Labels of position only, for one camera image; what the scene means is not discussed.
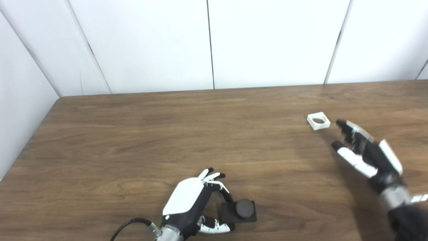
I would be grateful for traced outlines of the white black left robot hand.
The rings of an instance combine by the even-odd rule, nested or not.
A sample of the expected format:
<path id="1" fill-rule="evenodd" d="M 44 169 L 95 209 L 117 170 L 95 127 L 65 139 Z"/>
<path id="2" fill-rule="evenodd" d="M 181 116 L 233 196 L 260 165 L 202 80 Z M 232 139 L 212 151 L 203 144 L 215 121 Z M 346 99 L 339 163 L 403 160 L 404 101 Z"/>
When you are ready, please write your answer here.
<path id="1" fill-rule="evenodd" d="M 223 195 L 226 202 L 233 202 L 229 190 L 219 181 L 226 175 L 204 169 L 197 177 L 179 182 L 163 208 L 159 241 L 186 241 L 199 232 L 220 234 L 235 230 L 234 223 L 227 223 L 203 215 L 213 192 Z"/>

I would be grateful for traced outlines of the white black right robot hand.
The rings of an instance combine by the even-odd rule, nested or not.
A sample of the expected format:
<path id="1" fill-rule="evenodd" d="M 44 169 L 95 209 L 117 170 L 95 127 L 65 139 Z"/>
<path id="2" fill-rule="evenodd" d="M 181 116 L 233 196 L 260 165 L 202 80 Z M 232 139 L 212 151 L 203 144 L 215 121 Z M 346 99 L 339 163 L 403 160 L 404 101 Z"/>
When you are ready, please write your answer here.
<path id="1" fill-rule="evenodd" d="M 405 186 L 403 166 L 385 139 L 377 142 L 367 131 L 349 120 L 337 119 L 336 125 L 350 146 L 334 141 L 331 144 L 333 150 L 366 177 L 376 193 Z"/>

